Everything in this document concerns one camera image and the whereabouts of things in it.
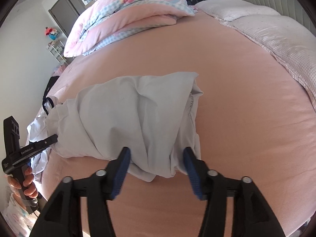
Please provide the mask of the person's left forearm sleeve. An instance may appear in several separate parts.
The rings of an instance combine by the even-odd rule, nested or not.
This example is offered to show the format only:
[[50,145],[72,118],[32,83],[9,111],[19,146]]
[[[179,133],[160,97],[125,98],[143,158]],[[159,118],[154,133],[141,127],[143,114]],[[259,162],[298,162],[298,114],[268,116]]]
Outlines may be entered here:
[[14,198],[11,193],[3,217],[16,236],[29,237],[37,216],[29,214]]

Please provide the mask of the person's left hand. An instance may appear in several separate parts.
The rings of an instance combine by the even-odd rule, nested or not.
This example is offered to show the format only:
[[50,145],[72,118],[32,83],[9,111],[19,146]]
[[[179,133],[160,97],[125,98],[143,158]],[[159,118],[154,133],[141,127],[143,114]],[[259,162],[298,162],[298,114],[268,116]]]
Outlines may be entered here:
[[[33,182],[34,175],[32,168],[27,166],[25,172],[25,180],[23,186],[26,187],[24,194],[30,198],[36,198],[38,196],[38,190]],[[12,192],[14,193],[15,198],[20,198],[19,190],[21,190],[21,184],[12,176],[7,176],[8,184],[11,186]]]

